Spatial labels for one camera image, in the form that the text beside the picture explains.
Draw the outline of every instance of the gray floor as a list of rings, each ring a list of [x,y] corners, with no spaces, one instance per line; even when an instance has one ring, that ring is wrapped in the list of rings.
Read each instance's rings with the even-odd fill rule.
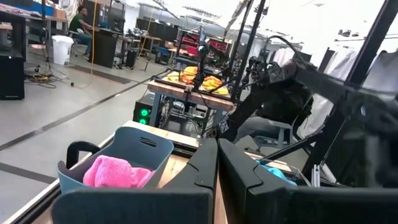
[[[43,57],[37,55],[29,54],[28,59],[44,63]],[[90,67],[90,64],[80,57],[72,57],[71,63]],[[25,100],[0,101],[0,146],[31,131],[40,132],[40,129],[47,124],[76,113],[165,70],[163,66],[150,63],[147,71],[143,72],[140,69],[144,67],[145,63],[140,61],[134,70],[93,66],[93,69],[133,80],[131,83],[121,85],[77,73],[64,66],[52,65],[55,75],[62,77],[66,74],[69,80],[54,83],[56,89],[26,85]],[[70,82],[74,82],[77,87],[71,87]],[[71,142],[85,140],[99,144],[116,128],[132,119],[134,103],[144,94],[146,83],[139,84],[52,129],[0,151],[0,164],[14,170],[30,171],[56,178],[57,162],[65,160],[66,148]],[[250,137],[240,140],[238,145],[242,148],[256,147]],[[272,151],[275,149],[262,149],[264,154]],[[302,167],[305,158],[306,154],[298,151],[284,158],[283,161]],[[0,184],[0,222],[20,209],[48,185],[11,173],[0,170],[2,183]]]

